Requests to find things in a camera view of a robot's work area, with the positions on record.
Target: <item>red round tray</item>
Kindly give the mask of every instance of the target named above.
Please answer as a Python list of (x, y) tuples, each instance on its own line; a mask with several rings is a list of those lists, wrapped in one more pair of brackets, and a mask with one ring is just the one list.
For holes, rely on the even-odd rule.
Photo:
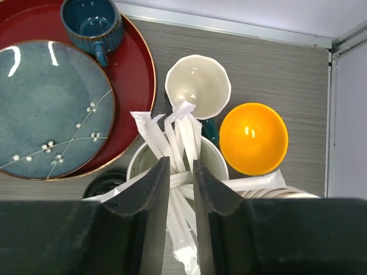
[[(73, 45), (60, 19), (63, 0), (0, 0), (0, 49), (27, 40), (54, 40)], [(108, 55), (104, 70), (114, 89), (115, 122), (101, 151), (67, 178), (90, 174), (120, 157), (138, 136), (130, 111), (151, 111), (155, 100), (155, 69), (149, 48), (123, 17), (125, 34), (120, 47)]]

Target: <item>tabletop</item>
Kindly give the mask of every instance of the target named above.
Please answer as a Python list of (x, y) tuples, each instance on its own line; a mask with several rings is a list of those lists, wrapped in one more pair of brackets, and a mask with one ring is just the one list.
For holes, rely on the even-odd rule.
[[(232, 83), (231, 100), (216, 117), (220, 126), (235, 106), (260, 102), (276, 110), (289, 134), (286, 158), (280, 165), (290, 186), (323, 196), (325, 189), (328, 56), (327, 50), (245, 38), (182, 26), (133, 20), (153, 55), (157, 98), (153, 115), (165, 113), (167, 71), (183, 56), (216, 59)], [(118, 160), (94, 174), (64, 181), (29, 181), (0, 174), (0, 199), (80, 199), (89, 182), (106, 171), (125, 171), (139, 138)], [(230, 178), (242, 177), (229, 167)], [(167, 235), (162, 274), (185, 274), (172, 255)]]

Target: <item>cup handle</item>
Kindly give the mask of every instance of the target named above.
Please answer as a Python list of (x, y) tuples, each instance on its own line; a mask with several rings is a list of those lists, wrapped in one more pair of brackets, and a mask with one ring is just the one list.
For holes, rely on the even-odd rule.
[(201, 120), (200, 122), (202, 125), (203, 136), (217, 146), (219, 144), (219, 133), (214, 119)]
[(106, 52), (104, 51), (103, 42), (94, 42), (93, 46), (98, 64), (101, 67), (106, 67), (108, 65), (108, 58), (106, 56)]

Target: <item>blue ceramic cup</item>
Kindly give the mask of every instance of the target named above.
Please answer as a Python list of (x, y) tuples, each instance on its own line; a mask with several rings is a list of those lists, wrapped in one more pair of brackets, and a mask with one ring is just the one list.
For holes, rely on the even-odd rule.
[(108, 65), (107, 53), (121, 43), (124, 27), (111, 0), (65, 0), (61, 20), (69, 38), (82, 51), (94, 54), (98, 63)]

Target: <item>orange bowl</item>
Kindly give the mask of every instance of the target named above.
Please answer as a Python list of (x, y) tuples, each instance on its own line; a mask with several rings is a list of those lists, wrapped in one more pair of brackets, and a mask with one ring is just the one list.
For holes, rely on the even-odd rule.
[(231, 110), (219, 132), (220, 150), (238, 172), (263, 175), (284, 159), (288, 131), (283, 119), (269, 106), (245, 103)]

